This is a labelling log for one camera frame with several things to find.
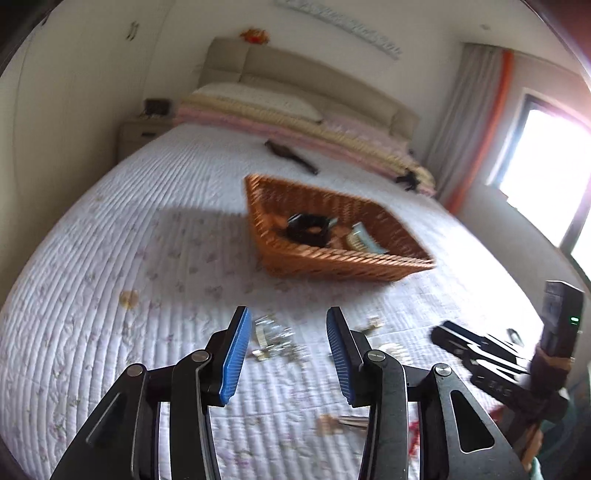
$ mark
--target window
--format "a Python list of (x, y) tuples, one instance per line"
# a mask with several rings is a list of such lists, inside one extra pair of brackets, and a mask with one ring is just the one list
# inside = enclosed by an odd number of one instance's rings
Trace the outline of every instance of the window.
[(591, 129), (558, 107), (526, 96), (493, 185), (589, 282)]

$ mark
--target screw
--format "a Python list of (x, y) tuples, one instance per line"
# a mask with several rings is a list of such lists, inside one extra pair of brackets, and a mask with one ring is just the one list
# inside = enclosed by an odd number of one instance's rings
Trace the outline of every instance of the screw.
[(370, 350), (368, 352), (368, 358), (372, 362), (383, 362), (384, 360), (386, 360), (386, 354), (379, 350)]
[(191, 354), (191, 360), (193, 360), (193, 362), (201, 363), (208, 359), (209, 353), (207, 353), (205, 350), (197, 350)]
[(137, 376), (138, 376), (138, 375), (140, 375), (140, 374), (141, 374), (141, 372), (143, 372), (143, 371), (144, 371), (144, 367), (142, 367), (141, 365), (138, 365), (138, 364), (130, 365), (130, 366), (127, 368), (127, 374), (128, 374), (130, 377), (137, 377)]
[(447, 377), (452, 374), (452, 368), (447, 364), (435, 364), (435, 373), (441, 377)]

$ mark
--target woven tray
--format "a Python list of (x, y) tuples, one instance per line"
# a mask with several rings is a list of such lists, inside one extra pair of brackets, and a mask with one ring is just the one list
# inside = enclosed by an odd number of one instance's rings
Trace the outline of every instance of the woven tray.
[[(301, 183), (249, 175), (244, 179), (251, 231), (262, 264), (273, 276), (320, 276), (394, 281), (435, 267), (435, 260), (384, 207), (360, 197)], [(337, 217), (348, 227), (363, 222), (389, 254), (310, 247), (279, 235), (272, 216), (295, 213)]]

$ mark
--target pillow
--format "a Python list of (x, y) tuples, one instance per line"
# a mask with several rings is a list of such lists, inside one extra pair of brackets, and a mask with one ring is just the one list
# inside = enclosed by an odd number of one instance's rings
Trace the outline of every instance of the pillow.
[(351, 116), (326, 112), (323, 126), (394, 155), (402, 157), (408, 154), (408, 140), (406, 138), (393, 137), (386, 129), (373, 127)]
[(305, 100), (286, 93), (249, 87), (241, 83), (208, 83), (196, 93), (202, 95), (237, 100), (266, 110), (273, 110), (284, 115), (303, 118), (311, 122), (320, 123), (322, 114)]

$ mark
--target gray curtain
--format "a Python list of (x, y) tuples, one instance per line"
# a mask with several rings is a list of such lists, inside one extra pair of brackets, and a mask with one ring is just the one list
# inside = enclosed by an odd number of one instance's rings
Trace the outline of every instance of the gray curtain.
[(437, 182), (436, 198), (444, 205), (482, 140), (501, 80), (502, 52), (499, 47), (464, 45), (450, 102), (424, 162)]

